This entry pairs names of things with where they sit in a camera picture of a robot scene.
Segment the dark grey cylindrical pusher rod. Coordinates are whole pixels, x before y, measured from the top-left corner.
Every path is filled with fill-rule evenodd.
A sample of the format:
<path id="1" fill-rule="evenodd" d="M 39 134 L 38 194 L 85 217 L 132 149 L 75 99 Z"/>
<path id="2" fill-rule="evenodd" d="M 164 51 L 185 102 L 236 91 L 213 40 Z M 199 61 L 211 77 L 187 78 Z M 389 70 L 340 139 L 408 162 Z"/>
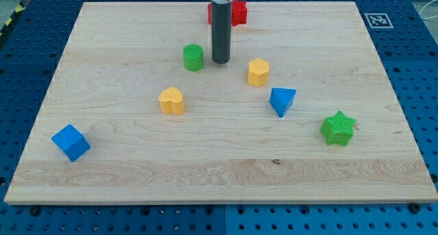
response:
<path id="1" fill-rule="evenodd" d="M 226 64 L 231 56 L 231 3 L 211 2 L 212 60 Z"/>

